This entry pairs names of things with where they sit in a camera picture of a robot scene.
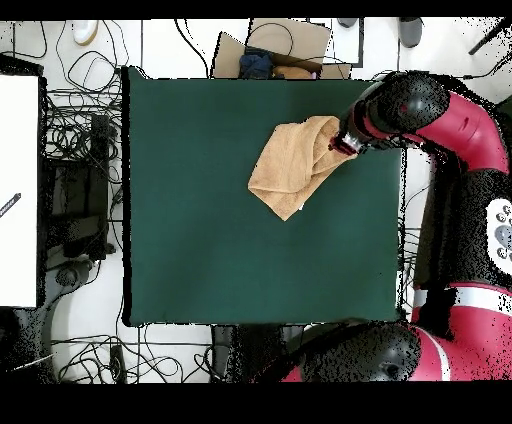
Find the black shoe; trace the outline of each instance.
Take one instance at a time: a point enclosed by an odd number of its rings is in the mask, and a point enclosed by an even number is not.
[[[416,47],[421,41],[421,18],[398,18],[398,37],[404,47]]]
[[[359,18],[336,18],[338,23],[344,28],[350,28],[354,26]]]

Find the cable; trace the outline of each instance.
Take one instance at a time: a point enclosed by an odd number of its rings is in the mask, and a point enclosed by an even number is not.
[[[409,203],[411,203],[411,200],[412,200],[412,199],[414,199],[417,195],[419,195],[419,194],[423,193],[425,190],[427,190],[427,189],[430,187],[430,185],[431,185],[431,184],[432,184],[432,183],[429,183],[426,187],[422,188],[420,191],[418,191],[416,194],[414,194],[414,195],[409,199],[409,201],[405,204],[405,210],[404,210],[404,213],[405,213],[405,211],[407,211],[407,206],[409,206]]]
[[[140,381],[140,327],[137,327],[137,383]]]
[[[178,25],[177,19],[174,19],[174,25],[176,25],[176,29],[180,33],[181,38],[183,38],[183,40],[185,40],[185,42],[190,46],[190,48],[192,50],[194,50],[194,52],[201,58],[201,60],[203,61],[205,70],[206,70],[206,78],[210,78],[210,71],[208,70],[208,65],[206,64],[206,60],[204,60],[203,55],[201,55],[201,53],[199,53],[197,51],[197,49],[192,45],[192,43],[190,41],[188,41],[187,37],[185,37],[185,34],[183,34],[183,31],[181,30],[180,26]]]
[[[93,384],[94,380],[96,378],[98,378],[100,380],[100,384],[107,384],[103,378],[102,373],[104,371],[110,371],[111,375],[112,375],[112,373],[115,375],[118,370],[115,369],[114,367],[110,366],[110,364],[109,365],[103,364],[97,354],[97,350],[101,347],[105,347],[106,345],[112,346],[112,342],[114,341],[115,343],[120,344],[123,348],[125,348],[131,354],[136,355],[138,358],[138,361],[139,361],[138,365],[136,365],[135,367],[132,367],[132,368],[128,368],[128,370],[127,370],[128,373],[130,373],[131,375],[135,375],[137,379],[140,379],[141,375],[139,375],[137,373],[132,373],[131,370],[136,368],[137,366],[140,368],[140,366],[146,364],[150,367],[150,371],[156,372],[157,375],[160,376],[160,378],[162,379],[162,381],[164,383],[167,382],[164,375],[162,374],[162,372],[157,367],[151,365],[150,360],[148,360],[143,354],[140,353],[140,348],[138,349],[138,351],[134,351],[134,350],[130,349],[128,347],[128,345],[126,343],[124,343],[117,336],[105,336],[105,337],[106,337],[106,339],[103,340],[102,342],[96,342],[94,344],[88,343],[78,354],[73,356],[71,358],[71,360],[69,361],[69,363],[59,370],[58,381],[62,382],[64,380],[64,378],[70,368],[72,368],[74,366],[81,366],[82,369],[86,372],[87,376],[80,377],[78,380],[74,380],[74,381],[82,381],[82,380],[88,379],[89,383]],[[88,353],[93,353],[95,358],[94,359],[93,358],[84,358],[84,355],[86,355]],[[90,373],[90,371],[85,366],[85,363],[92,363],[93,365],[95,365],[96,371],[97,371],[95,376],[93,376]]]
[[[392,71],[390,69],[386,69],[385,71],[381,71],[381,72],[378,72],[377,74],[375,74],[372,78],[371,78],[371,81],[375,80],[375,78],[377,78],[379,75],[387,75],[391,72],[396,72],[396,71]]]
[[[206,373],[208,373],[208,371],[207,371],[207,370],[205,370],[205,369],[203,368],[203,365],[205,364],[206,357],[208,356],[208,353],[209,353],[209,349],[211,349],[211,348],[212,348],[212,346],[210,346],[210,347],[207,347],[207,348],[206,348],[206,351],[205,351],[204,355],[202,356],[202,358],[203,358],[203,362],[202,362],[201,364],[199,364],[199,363],[197,362],[197,359],[196,359],[196,355],[197,355],[197,356],[200,356],[200,357],[201,357],[201,355],[199,355],[199,354],[197,354],[197,353],[194,355],[194,362],[196,363],[197,368],[195,368],[192,372],[190,372],[189,374],[187,374],[187,376],[181,380],[181,382],[182,382],[182,383],[186,383],[186,381],[187,381],[190,377],[192,377],[196,372],[198,372],[198,371],[200,371],[200,370],[201,370],[201,371],[204,371],[204,372],[206,372]]]
[[[117,192],[114,193],[114,187],[112,186],[112,184],[110,184],[110,189],[112,190],[112,204],[110,206],[110,220],[109,220],[109,222],[112,224],[112,230],[114,231],[114,237],[116,239],[117,245],[119,246],[119,248],[121,249],[121,252],[122,252],[123,251],[123,246],[121,246],[121,243],[119,242],[119,239],[117,238],[116,227],[114,225],[114,220],[112,219],[112,214],[114,212],[114,207],[122,202],[122,200],[118,199],[117,197],[118,197],[119,193],[122,193],[122,189],[123,188],[120,187],[117,190]]]
[[[123,310],[124,304],[124,294],[121,295],[121,306],[119,306],[119,312],[117,313],[116,318],[116,337],[119,338],[119,318],[121,317],[121,311]]]
[[[347,62],[344,62],[343,60],[338,59],[337,57],[333,57],[333,56],[313,56],[313,57],[308,57],[307,59],[296,60],[294,62],[288,63],[286,66],[294,65],[295,63],[300,63],[300,62],[307,62],[307,61],[313,60],[313,59],[334,59],[334,60],[337,60],[338,63],[340,63],[340,64],[347,64]]]
[[[88,281],[87,283],[85,283],[83,286],[86,286],[88,284],[92,284],[92,283],[94,283],[98,279],[98,275],[100,274],[100,269],[101,269],[101,263],[102,263],[102,261],[100,260],[100,262],[98,264],[98,271],[96,271],[96,277],[94,277],[91,281]]]
[[[124,41],[123,28],[121,28],[121,26],[120,26],[116,21],[112,20],[111,22],[112,22],[114,25],[116,25],[116,26],[117,26],[117,28],[119,28],[119,31],[121,32],[121,40],[122,40],[122,42],[123,42],[124,51],[125,51],[125,53],[126,53],[126,62],[125,62],[125,64],[124,64],[124,66],[126,66],[126,65],[128,64],[128,61],[130,60],[130,54],[128,53],[128,48],[126,47],[126,43],[125,43],[125,41]],[[92,65],[94,64],[94,62],[95,62],[96,60],[105,60],[105,59],[103,59],[102,57],[96,57],[96,58],[94,58],[94,59],[93,59],[93,61],[92,61],[92,62],[91,62],[91,64],[89,65],[89,69],[87,70],[87,73],[85,74],[85,77],[84,77],[84,83],[83,83],[83,85],[84,85],[84,86],[85,86],[85,80],[87,79],[87,76],[89,75],[89,72],[91,71]]]
[[[107,334],[98,334],[95,336],[85,336],[85,337],[73,337],[71,339],[54,339],[51,341],[52,345],[59,345],[59,344],[100,344],[100,342],[91,340],[95,337],[111,337]],[[135,342],[124,342],[127,346],[137,346],[137,343]],[[144,341],[144,344],[148,345],[155,345],[155,346],[200,346],[200,347],[207,347],[210,346],[211,343],[172,343],[172,342],[148,342]]]
[[[267,22],[265,24],[261,24],[259,27],[256,27],[254,28],[248,35],[247,37],[247,43],[246,44],[249,44],[249,39],[251,38],[251,36],[260,28],[263,28],[264,26],[267,26],[267,25],[275,25],[275,26],[278,26],[278,27],[281,27],[283,29],[286,30],[286,32],[288,33],[288,35],[290,36],[290,50],[288,51],[288,53],[286,54],[286,56],[290,56],[291,53],[292,53],[292,50],[293,50],[293,35],[292,33],[290,32],[290,30],[288,28],[286,28],[284,25],[281,25],[281,24],[278,24],[276,22]]]
[[[18,56],[23,56],[23,57],[28,57],[28,58],[31,58],[31,59],[42,59],[43,57],[46,56],[46,53],[48,52],[48,42],[46,40],[46,33],[44,31],[44,26],[43,26],[43,21],[39,21],[40,25],[41,25],[41,32],[43,34],[43,40],[44,40],[44,52],[42,55],[40,56],[33,56],[33,55],[30,55],[30,54],[26,54],[26,53],[19,53],[19,52],[16,52],[14,50],[14,40],[13,40],[13,50],[7,50],[7,51],[4,51],[4,52],[1,52],[0,54],[12,54],[12,57],[16,57],[16,55]],[[13,36],[15,36],[15,27],[13,26]]]
[[[153,360],[153,364],[154,364],[154,366],[155,366],[156,368],[158,368],[158,365],[159,365],[161,362],[163,362],[163,361],[165,361],[165,360],[171,360],[171,361],[173,361],[173,362],[174,362],[174,364],[176,365],[176,371],[175,371],[174,373],[172,373],[172,374],[165,374],[165,373],[164,373],[163,371],[161,371],[161,370],[160,370],[160,372],[161,372],[163,375],[165,375],[166,377],[172,377],[172,376],[176,375],[176,374],[178,373],[178,371],[180,371],[180,370],[181,370],[181,378],[183,378],[183,366],[182,366],[182,365],[181,365],[181,363],[180,363],[178,360],[176,360],[175,358],[172,358],[172,357],[170,357],[170,356],[165,356],[165,357],[162,357],[162,359],[161,359],[159,362],[156,362],[156,359],[157,359],[157,358],[155,358],[155,355],[153,354],[153,351],[152,351],[152,350],[151,350],[151,348],[149,347],[149,344],[148,344],[148,341],[147,341],[147,338],[146,338],[146,336],[147,336],[147,331],[148,331],[148,327],[149,327],[149,324],[148,324],[148,325],[146,325],[146,328],[144,329],[144,344],[146,345],[146,347],[147,347],[147,349],[148,349],[148,351],[149,351],[149,354],[151,355],[151,358],[152,358],[152,360]]]
[[[27,367],[31,367],[32,365],[38,364],[39,362],[46,361],[47,359],[50,359],[53,356],[55,356],[55,353],[47,355],[44,358],[36,359],[35,361],[29,362],[28,364],[21,365],[19,367],[13,368],[11,371],[17,371],[17,370],[21,370],[21,369],[24,369],[24,368],[27,368]]]
[[[190,33],[190,30],[188,29],[188,19],[183,19],[183,21],[185,22],[185,28],[187,30],[188,35],[190,36],[190,39],[192,41],[194,41],[194,37],[192,37],[192,34]],[[201,49],[201,53],[203,53],[203,55],[206,56],[206,53],[205,53],[205,51],[203,49]]]
[[[400,72],[400,51],[402,49],[402,43],[400,41],[400,37],[398,37],[398,47],[396,51],[396,71]]]
[[[491,70],[483,75],[464,75],[462,77],[454,77],[454,78],[457,78],[457,79],[462,79],[462,80],[471,80],[471,79],[476,79],[476,78],[484,78],[484,77],[488,77],[489,75],[491,74],[495,74],[496,72],[498,72],[502,67],[503,65],[505,65],[508,61],[510,61],[510,59],[512,59],[512,50],[510,52],[508,52],[505,56],[503,56],[501,58],[501,60],[499,60],[496,65],[494,65]]]
[[[107,32],[108,32],[108,34],[110,36],[110,40],[112,41],[112,50],[113,50],[113,54],[114,54],[114,62],[111,62],[109,59],[107,59],[107,57],[103,53],[100,53],[97,50],[90,50],[90,51],[87,51],[87,52],[83,53],[82,55],[80,55],[78,57],[78,59],[76,59],[75,62],[73,62],[73,64],[71,65],[71,67],[68,69],[68,71],[66,73],[66,71],[64,69],[64,63],[62,62],[62,58],[60,57],[60,54],[59,54],[59,51],[58,51],[58,46],[59,46],[60,39],[62,38],[62,34],[64,33],[64,29],[66,28],[67,21],[64,21],[64,26],[62,27],[62,31],[61,31],[61,33],[59,35],[59,38],[57,39],[57,44],[55,45],[55,51],[57,53],[57,57],[59,58],[59,61],[60,61],[60,64],[61,64],[62,72],[64,74],[64,79],[66,80],[67,83],[73,85],[74,87],[76,87],[76,88],[78,88],[78,89],[80,89],[80,90],[82,90],[82,91],[84,91],[86,93],[101,93],[103,90],[105,90],[108,87],[110,87],[110,85],[114,82],[115,77],[117,76],[118,62],[117,62],[117,52],[116,52],[116,48],[115,48],[114,37],[113,37],[112,32],[110,31],[110,28],[107,25],[107,23],[104,20],[102,20],[101,22],[103,22],[103,25],[107,29]],[[97,54],[98,56],[103,58],[103,60],[105,62],[110,64],[112,66],[112,68],[113,68],[112,76],[111,76],[109,82],[105,86],[103,86],[101,88],[98,88],[98,89],[89,89],[89,88],[87,88],[87,87],[77,83],[76,81],[74,81],[71,78],[71,71],[75,68],[75,66],[78,64],[78,62],[82,58],[84,58],[84,57],[86,57],[86,56],[88,56],[90,54]]]
[[[331,28],[329,28],[331,30],[331,39],[332,39],[332,54],[333,54],[333,57],[336,58],[336,48],[334,47],[334,31],[333,31],[333,20],[331,18]],[[340,75],[341,75],[341,78],[345,79],[345,76],[343,75],[343,72],[341,72],[341,68],[340,68],[340,64],[339,63],[336,63],[336,66],[338,67],[338,71],[340,71]]]

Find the green tabletop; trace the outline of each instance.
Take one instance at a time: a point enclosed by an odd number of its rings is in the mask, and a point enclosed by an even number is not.
[[[396,318],[399,150],[341,165],[286,222],[247,189],[276,125],[369,82],[128,75],[131,325]]]

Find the black cable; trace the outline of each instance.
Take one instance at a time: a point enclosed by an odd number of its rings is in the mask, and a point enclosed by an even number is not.
[[[101,263],[102,263],[102,261],[100,261],[99,264],[98,264],[98,271],[96,271],[96,277],[94,277],[91,281],[88,281],[87,283],[85,283],[83,286],[87,286],[88,284],[92,284],[92,283],[94,283],[98,279],[98,275],[100,274],[100,269],[101,269]]]
[[[114,237],[116,239],[117,245],[119,246],[119,248],[121,249],[121,252],[122,252],[123,246],[121,245],[121,243],[119,242],[119,239],[117,238],[116,227],[114,225],[114,220],[112,219],[112,214],[114,212],[114,206],[116,206],[117,204],[120,203],[120,201],[116,201],[116,196],[118,193],[121,192],[122,187],[120,187],[117,190],[117,193],[115,193],[115,194],[114,194],[114,187],[112,186],[112,184],[110,184],[110,189],[112,190],[112,204],[110,206],[110,219],[108,220],[108,222],[110,222],[112,224],[112,230],[114,231]]]
[[[137,327],[137,383],[140,381],[140,327]]]
[[[141,365],[141,366],[142,366],[142,365],[149,365],[149,362],[150,362],[150,361],[152,361],[152,360],[153,360],[153,359],[150,359],[150,360],[149,360],[149,361],[147,361],[147,362],[144,362],[144,361],[143,361],[143,362],[141,362],[141,363],[140,363],[140,365]],[[153,365],[153,366],[154,366],[155,368],[158,368],[158,366],[159,366],[162,362],[170,361],[170,360],[175,361],[175,363],[179,364],[179,367],[181,367],[181,364],[180,364],[176,359],[174,359],[174,358],[172,358],[172,357],[170,357],[170,356],[164,356],[164,357],[157,356],[157,357],[155,357],[155,358],[154,358],[154,362],[153,362],[153,363],[154,363],[154,365]],[[145,375],[149,374],[149,373],[150,373],[150,372],[152,372],[152,371],[154,371],[154,369],[153,369],[153,368],[150,368],[150,369],[149,369],[149,370],[147,370],[146,372],[144,372],[144,373],[140,374],[140,377],[144,377]],[[168,377],[172,377],[172,376],[176,375],[178,371],[179,371],[179,369],[177,369],[177,370],[176,370],[176,372],[175,372],[175,373],[173,373],[173,374],[165,374],[165,373],[163,373],[163,372],[160,370],[160,372],[161,372],[162,374],[164,374],[165,376],[168,376]]]
[[[379,75],[386,75],[386,74],[389,74],[391,72],[395,72],[395,71],[392,71],[390,69],[386,69],[385,71],[381,71],[381,72],[378,72],[377,74],[375,74],[371,79],[370,81],[373,81],[375,80],[375,78],[377,78]]]
[[[52,345],[59,344],[102,344],[102,342],[98,342],[95,340],[90,340],[95,337],[112,337],[108,334],[97,334],[94,336],[84,336],[84,337],[73,337],[71,339],[53,339],[51,341]],[[135,342],[124,342],[127,346],[137,346]],[[200,346],[200,347],[208,347],[211,346],[211,343],[172,343],[172,342],[148,342],[144,341],[144,344],[155,345],[155,346]]]
[[[44,31],[44,26],[43,26],[43,21],[39,21],[40,25],[41,25],[41,32],[43,34],[43,40],[44,40],[44,52],[42,55],[40,56],[33,56],[33,55],[30,55],[30,54],[26,54],[26,53],[20,53],[20,52],[16,52],[14,49],[15,49],[15,37],[16,37],[16,29],[15,29],[15,25],[13,25],[13,50],[7,50],[7,51],[4,51],[4,52],[1,52],[0,54],[12,54],[12,57],[16,57],[16,55],[18,56],[23,56],[23,57],[28,57],[28,58],[31,58],[31,59],[42,59],[43,57],[46,56],[46,53],[48,52],[48,42],[46,40],[46,32]]]
[[[288,35],[290,36],[290,50],[288,51],[288,53],[286,54],[286,56],[290,56],[291,53],[292,53],[292,50],[293,50],[293,35],[292,33],[290,32],[290,30],[288,28],[286,28],[284,25],[281,25],[281,24],[278,24],[276,22],[267,22],[265,24],[261,24],[259,27],[256,27],[254,28],[248,35],[247,37],[247,43],[246,44],[249,44],[249,39],[252,37],[252,35],[260,28],[263,28],[264,26],[267,26],[267,25],[274,25],[274,26],[278,26],[278,27],[281,27],[283,29],[286,30],[286,32],[288,33]]]
[[[213,345],[210,345],[206,348],[203,355],[200,355],[199,353],[194,354],[194,362],[197,365],[197,368],[195,368],[193,371],[191,371],[185,378],[182,379],[182,383],[185,383],[190,377],[192,377],[195,373],[198,371],[203,371],[207,374],[209,374],[211,379],[217,380],[219,382],[225,382],[226,378],[219,375],[210,365],[210,362],[208,361],[208,353],[213,349]],[[202,358],[202,362],[199,364],[197,361],[197,357]]]
[[[123,310],[124,304],[124,294],[121,295],[121,306],[119,306],[119,312],[117,313],[116,318],[116,337],[119,338],[119,318],[121,317],[121,311]]]
[[[188,29],[188,19],[183,19],[183,21],[185,22],[185,29],[187,30],[187,33],[188,33],[190,39],[192,41],[194,41],[194,37],[192,37],[192,34],[190,33],[190,30]],[[203,49],[201,49],[201,53],[203,53],[206,56],[206,53]]]
[[[494,65],[491,70],[483,75],[464,75],[462,77],[454,77],[454,78],[457,78],[457,79],[462,79],[462,80],[471,80],[471,79],[476,79],[476,78],[484,78],[484,77],[488,77],[489,75],[491,74],[495,74],[496,72],[498,72],[502,67],[503,65],[505,65],[507,62],[510,61],[510,59],[512,59],[512,50],[510,52],[508,52],[505,56],[503,56],[501,58],[501,60],[499,60],[496,65]]]
[[[64,79],[66,80],[67,83],[75,86],[76,88],[79,88],[80,90],[82,90],[82,91],[84,91],[86,93],[101,93],[103,90],[105,90],[108,87],[110,87],[110,85],[112,84],[112,82],[114,81],[114,79],[117,76],[118,62],[117,62],[117,52],[116,52],[116,48],[115,48],[114,37],[113,37],[112,32],[110,31],[110,28],[107,25],[107,23],[104,20],[102,20],[101,22],[103,22],[103,25],[107,29],[107,32],[108,32],[108,34],[110,36],[110,40],[112,41],[112,50],[113,50],[113,54],[114,54],[114,62],[111,62],[103,53],[100,53],[97,50],[90,50],[90,51],[87,51],[87,52],[83,53],[82,55],[80,55],[78,57],[78,59],[76,59],[73,62],[73,64],[71,65],[71,67],[68,69],[68,71],[66,73],[66,71],[64,69],[64,63],[62,62],[62,58],[60,57],[60,54],[59,54],[59,51],[58,51],[58,46],[59,46],[60,39],[62,38],[62,34],[64,33],[64,29],[66,28],[67,21],[64,22],[64,26],[62,27],[62,31],[61,31],[61,33],[59,35],[59,38],[57,39],[57,44],[55,45],[55,51],[57,53],[57,57],[59,58],[59,61],[60,61],[60,64],[61,64],[62,72],[64,74]],[[112,76],[111,76],[109,82],[105,86],[103,86],[101,88],[98,88],[98,89],[89,89],[89,88],[79,84],[78,82],[74,81],[71,78],[71,71],[75,68],[75,66],[78,64],[78,62],[81,59],[83,59],[84,57],[86,57],[88,55],[91,55],[91,54],[96,54],[96,55],[100,56],[101,58],[103,58],[105,60],[105,62],[110,64],[112,66],[112,68],[113,68]]]
[[[176,25],[176,29],[180,33],[181,38],[183,38],[183,40],[185,40],[185,42],[190,46],[190,48],[192,50],[194,50],[194,52],[201,58],[201,60],[203,61],[205,70],[206,70],[206,78],[210,78],[210,71],[208,70],[208,65],[206,64],[206,60],[204,59],[203,55],[201,53],[199,53],[197,51],[197,49],[192,45],[192,43],[190,41],[188,41],[187,37],[185,37],[185,34],[183,34],[183,31],[181,30],[180,26],[178,25],[177,19],[174,19],[174,25]]]
[[[411,203],[411,200],[412,200],[412,199],[414,199],[417,195],[419,195],[419,194],[423,193],[425,190],[427,190],[427,189],[430,187],[430,185],[431,185],[431,184],[432,184],[432,183],[429,183],[426,187],[422,188],[420,191],[418,191],[414,196],[412,196],[412,197],[409,199],[409,201],[405,204],[405,210],[404,210],[404,213],[405,213],[405,211],[407,211],[407,206],[409,206],[409,203]]]
[[[128,64],[128,61],[130,60],[130,54],[128,53],[128,48],[126,47],[126,43],[125,43],[125,41],[124,41],[124,33],[123,33],[123,29],[121,28],[121,26],[120,26],[116,21],[111,20],[111,22],[112,22],[114,25],[116,25],[116,26],[119,28],[119,31],[121,32],[121,40],[122,40],[122,42],[123,42],[124,51],[126,52],[126,62],[125,62],[125,64],[124,64],[124,66],[126,66],[126,65]],[[83,83],[83,85],[84,85],[84,86],[85,86],[85,81],[86,81],[86,79],[87,79],[87,76],[89,75],[89,72],[91,71],[92,65],[93,65],[93,64],[94,64],[94,62],[96,62],[97,60],[103,60],[103,61],[105,61],[105,59],[104,59],[103,57],[96,57],[96,58],[94,58],[94,59],[92,60],[91,64],[89,65],[89,69],[87,70],[87,73],[85,74],[85,77],[84,77],[84,83]]]
[[[398,38],[398,47],[397,47],[397,54],[396,54],[396,71],[400,72],[400,50],[402,48],[402,43],[400,42],[400,37]]]
[[[333,31],[333,20],[331,18],[331,39],[332,39],[332,52],[333,52],[333,57],[336,58],[336,48],[334,47],[334,31]],[[340,75],[341,75],[341,78],[345,79],[345,76],[343,75],[343,72],[341,72],[341,68],[340,68],[340,64],[339,63],[336,63],[336,66],[338,67],[338,71],[340,71]]]
[[[112,36],[112,33],[110,31],[109,26],[106,24],[105,21],[102,21],[105,25],[107,31],[109,32],[111,41],[112,41],[112,49],[114,51],[114,58],[115,58],[115,64],[111,65],[115,69],[117,67],[117,53],[116,53],[116,47],[114,43],[114,38]],[[124,41],[124,34],[122,31],[122,28],[117,24],[117,22],[112,21],[114,25],[116,25],[119,28],[119,31],[121,33],[121,38],[123,40],[123,45],[126,52],[126,63],[128,63],[129,60],[129,53],[126,48],[126,43]],[[66,27],[66,23],[64,23],[64,26],[62,28],[61,34],[59,36],[59,40],[62,37],[62,34],[64,32],[64,29]],[[110,82],[103,87],[100,91],[99,90],[89,90],[85,84],[80,85],[76,84],[75,81],[72,80],[72,78],[69,76],[71,70],[79,63],[80,59],[85,57],[85,55],[82,55],[79,57],[70,70],[67,72],[64,69],[64,65],[62,62],[62,59],[60,58],[60,54],[58,51],[58,42],[55,47],[56,53],[59,57],[62,71],[64,78],[67,82],[74,85],[78,91],[70,91],[70,90],[51,90],[48,92],[48,112],[47,112],[47,129],[48,129],[48,143],[47,143],[47,158],[49,159],[70,159],[73,161],[83,161],[86,162],[90,166],[94,166],[104,172],[107,176],[107,179],[110,184],[121,184],[121,181],[119,181],[119,174],[117,173],[118,180],[113,180],[109,172],[104,169],[104,167],[96,160],[94,156],[90,154],[90,140],[91,140],[91,120],[93,114],[98,113],[104,113],[108,116],[109,123],[113,127],[116,127],[117,131],[111,131],[111,134],[108,137],[108,161],[114,161],[117,159],[120,159],[120,151],[117,147],[117,140],[116,137],[120,133],[121,129],[121,122],[120,122],[120,116],[121,116],[121,106],[119,102],[119,95],[121,92],[121,85],[120,80],[117,78],[118,76],[113,74],[113,77],[111,78]],[[100,57],[105,58],[104,55],[97,52]],[[107,96],[110,101],[106,102],[100,99],[98,96],[100,94],[104,94]],[[51,98],[52,95],[67,95],[69,100],[68,106],[56,106]],[[81,105],[76,106],[74,102],[71,100],[72,96],[78,97],[79,100],[81,100]],[[93,104],[86,104],[86,101],[90,101]],[[91,242],[92,244],[105,230],[108,229],[109,223],[107,222],[107,226],[102,229],[100,232],[98,232],[97,237],[95,237]],[[119,239],[117,237],[116,229],[113,228],[114,234],[116,237],[116,241],[119,244]],[[50,257],[53,257],[55,254],[62,251],[62,248],[54,252]]]
[[[347,64],[347,62],[344,62],[343,60],[338,59],[337,57],[333,57],[333,56],[313,56],[313,57],[308,57],[307,59],[300,59],[300,60],[296,60],[294,62],[290,62],[286,66],[291,66],[291,65],[294,65],[295,63],[300,63],[300,62],[308,62],[313,59],[334,59],[337,61],[337,63]]]
[[[146,328],[144,329],[144,344],[146,345],[148,351],[149,351],[149,354],[151,355],[151,358],[153,360],[153,364],[156,368],[158,368],[158,365],[166,360],[170,360],[170,361],[173,361],[174,364],[176,365],[176,371],[172,374],[166,374],[164,373],[162,370],[160,370],[160,372],[165,375],[166,377],[172,377],[174,375],[176,375],[178,373],[178,371],[180,371],[181,369],[181,376],[183,378],[183,366],[181,365],[181,363],[176,360],[175,358],[171,357],[171,356],[164,356],[164,357],[161,357],[162,359],[158,362],[156,362],[157,358],[155,357],[155,355],[153,354],[153,351],[151,350],[150,346],[149,346],[149,343],[147,341],[147,331],[148,331],[148,327],[149,327],[149,324],[146,325]]]
[[[89,382],[90,384],[93,384],[94,382],[94,379],[95,378],[98,378],[100,379],[100,383],[101,384],[106,384],[105,381],[103,380],[103,376],[101,375],[102,372],[104,372],[105,370],[108,370],[108,371],[113,371],[115,372],[115,369],[113,370],[113,368],[110,366],[110,365],[104,365],[101,363],[101,360],[99,359],[99,357],[97,356],[97,352],[96,350],[99,348],[99,347],[102,347],[104,345],[112,345],[112,341],[115,341],[115,343],[117,344],[120,344],[123,348],[125,348],[128,352],[134,354],[137,356],[138,358],[138,361],[140,361],[140,359],[143,360],[143,362],[139,362],[139,366],[142,365],[142,364],[147,364],[149,365],[150,369],[154,372],[156,372],[160,378],[162,379],[162,381],[164,383],[166,383],[167,381],[165,380],[165,377],[164,375],[160,372],[160,370],[158,368],[156,368],[155,366],[151,365],[150,364],[150,361],[140,353],[140,349],[138,352],[136,351],[133,351],[132,349],[130,349],[126,343],[124,343],[119,337],[117,336],[106,336],[107,339],[104,340],[103,342],[100,342],[100,343],[95,343],[97,346],[94,346],[93,344],[91,343],[88,343],[78,354],[76,354],[73,358],[71,358],[71,360],[69,361],[69,363],[67,365],[65,365],[63,368],[61,368],[61,370],[58,372],[58,381],[59,382],[62,382],[62,380],[64,379],[64,377],[66,376],[66,373],[69,371],[69,369],[72,367],[72,366],[76,366],[76,365],[80,365],[82,366],[82,368],[84,368],[84,370],[86,371],[86,373],[88,374],[87,377],[84,377],[84,378],[80,378],[80,380],[83,380],[83,379],[87,379],[89,378]],[[83,356],[87,353],[94,353],[95,355],[95,358],[96,359],[93,359],[93,358],[83,358]],[[97,371],[98,373],[93,377],[90,372],[87,370],[87,368],[85,367],[85,364],[84,362],[92,362],[96,365],[96,368],[97,368]]]

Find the towel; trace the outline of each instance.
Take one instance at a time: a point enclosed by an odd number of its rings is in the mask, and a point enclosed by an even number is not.
[[[339,123],[335,116],[313,116],[301,124],[278,125],[263,148],[249,180],[249,190],[283,221],[339,165],[357,156],[329,150]]]
[[[316,79],[311,72],[296,66],[276,66],[274,75],[282,75],[285,79]]]

